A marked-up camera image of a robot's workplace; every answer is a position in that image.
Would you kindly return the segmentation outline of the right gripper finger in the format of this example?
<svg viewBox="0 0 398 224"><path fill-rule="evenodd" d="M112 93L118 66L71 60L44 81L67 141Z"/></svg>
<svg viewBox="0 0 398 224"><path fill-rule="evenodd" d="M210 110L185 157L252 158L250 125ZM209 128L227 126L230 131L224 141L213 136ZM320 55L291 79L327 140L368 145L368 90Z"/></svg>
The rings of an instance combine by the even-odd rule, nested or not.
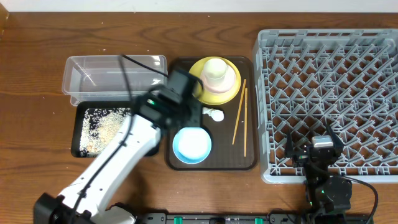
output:
<svg viewBox="0 0 398 224"><path fill-rule="evenodd" d="M335 132L332 130L332 128L331 128L331 126L329 124L326 124L326 132L331 137L331 140L333 142L333 146L334 146L335 149L343 149L344 148L343 142L335 134Z"/></svg>
<svg viewBox="0 0 398 224"><path fill-rule="evenodd" d="M290 130L288 130L286 134L286 147L285 147L285 156L286 157L292 157L294 154L294 145L292 141L292 135Z"/></svg>

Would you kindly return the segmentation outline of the white tissue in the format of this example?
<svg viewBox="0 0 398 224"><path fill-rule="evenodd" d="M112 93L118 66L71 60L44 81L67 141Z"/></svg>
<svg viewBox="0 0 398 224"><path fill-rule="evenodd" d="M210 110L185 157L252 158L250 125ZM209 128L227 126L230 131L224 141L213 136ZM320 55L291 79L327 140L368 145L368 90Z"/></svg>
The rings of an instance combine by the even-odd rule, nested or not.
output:
<svg viewBox="0 0 398 224"><path fill-rule="evenodd" d="M224 120L224 113L218 109L203 107L202 114L207 114L216 122Z"/></svg>

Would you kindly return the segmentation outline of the light blue bowl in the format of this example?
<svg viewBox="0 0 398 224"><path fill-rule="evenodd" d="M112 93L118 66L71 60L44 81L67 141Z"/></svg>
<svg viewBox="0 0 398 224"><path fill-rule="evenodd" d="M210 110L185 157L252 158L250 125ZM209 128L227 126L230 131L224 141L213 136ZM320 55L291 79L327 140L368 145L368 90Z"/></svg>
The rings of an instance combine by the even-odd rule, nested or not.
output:
<svg viewBox="0 0 398 224"><path fill-rule="evenodd" d="M180 129L172 141L172 149L178 160L185 164L199 164L210 154L212 141L207 131L200 127Z"/></svg>

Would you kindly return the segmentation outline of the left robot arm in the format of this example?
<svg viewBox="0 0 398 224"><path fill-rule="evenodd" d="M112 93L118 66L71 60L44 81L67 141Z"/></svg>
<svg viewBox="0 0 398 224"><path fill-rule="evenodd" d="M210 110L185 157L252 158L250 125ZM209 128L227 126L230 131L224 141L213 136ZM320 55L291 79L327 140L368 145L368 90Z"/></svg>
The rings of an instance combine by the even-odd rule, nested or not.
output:
<svg viewBox="0 0 398 224"><path fill-rule="evenodd" d="M34 204L34 223L135 223L135 216L109 201L136 164L158 145L162 131L195 119L194 97L202 81L174 70L166 85L133 99L130 114L100 155L57 197L42 194Z"/></svg>

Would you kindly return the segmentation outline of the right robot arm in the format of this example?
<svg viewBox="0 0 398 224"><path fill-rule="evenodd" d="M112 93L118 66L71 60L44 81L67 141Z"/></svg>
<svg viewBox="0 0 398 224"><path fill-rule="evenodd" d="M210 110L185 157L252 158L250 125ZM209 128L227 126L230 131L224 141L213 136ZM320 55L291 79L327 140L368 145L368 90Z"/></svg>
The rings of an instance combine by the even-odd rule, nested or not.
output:
<svg viewBox="0 0 398 224"><path fill-rule="evenodd" d="M290 133L286 137L284 156L304 170L305 195L311 205L295 222L347 223L345 211L351 208L352 182L328 171L342 153L343 142L329 125L325 135L312 137L302 149L294 146Z"/></svg>

